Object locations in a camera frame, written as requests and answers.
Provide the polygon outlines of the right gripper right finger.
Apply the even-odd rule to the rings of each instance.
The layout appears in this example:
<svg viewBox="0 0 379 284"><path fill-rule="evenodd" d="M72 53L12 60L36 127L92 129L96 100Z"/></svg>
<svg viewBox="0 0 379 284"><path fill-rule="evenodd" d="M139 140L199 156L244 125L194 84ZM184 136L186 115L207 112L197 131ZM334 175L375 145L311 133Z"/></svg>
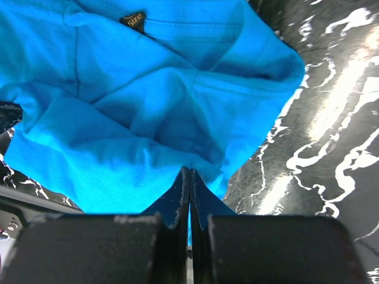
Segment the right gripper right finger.
<svg viewBox="0 0 379 284"><path fill-rule="evenodd" d="M336 219L239 215L189 173L195 283L366 283Z"/></svg>

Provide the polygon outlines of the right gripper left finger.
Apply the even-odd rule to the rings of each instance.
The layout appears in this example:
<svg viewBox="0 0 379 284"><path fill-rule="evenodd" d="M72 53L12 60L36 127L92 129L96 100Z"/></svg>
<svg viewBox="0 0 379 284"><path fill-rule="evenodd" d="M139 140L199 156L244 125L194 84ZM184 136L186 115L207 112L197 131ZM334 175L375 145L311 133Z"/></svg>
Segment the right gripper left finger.
<svg viewBox="0 0 379 284"><path fill-rule="evenodd" d="M137 215L46 213L22 229L2 283L185 283L189 171Z"/></svg>

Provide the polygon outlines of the blue t shirt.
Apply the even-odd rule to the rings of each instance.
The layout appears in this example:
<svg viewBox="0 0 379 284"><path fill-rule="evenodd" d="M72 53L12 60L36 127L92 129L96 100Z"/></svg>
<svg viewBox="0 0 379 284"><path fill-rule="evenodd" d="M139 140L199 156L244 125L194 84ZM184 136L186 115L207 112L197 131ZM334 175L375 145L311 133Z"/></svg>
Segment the blue t shirt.
<svg viewBox="0 0 379 284"><path fill-rule="evenodd" d="M219 198L304 63L246 1L2 1L6 164L88 214L144 211L183 167Z"/></svg>

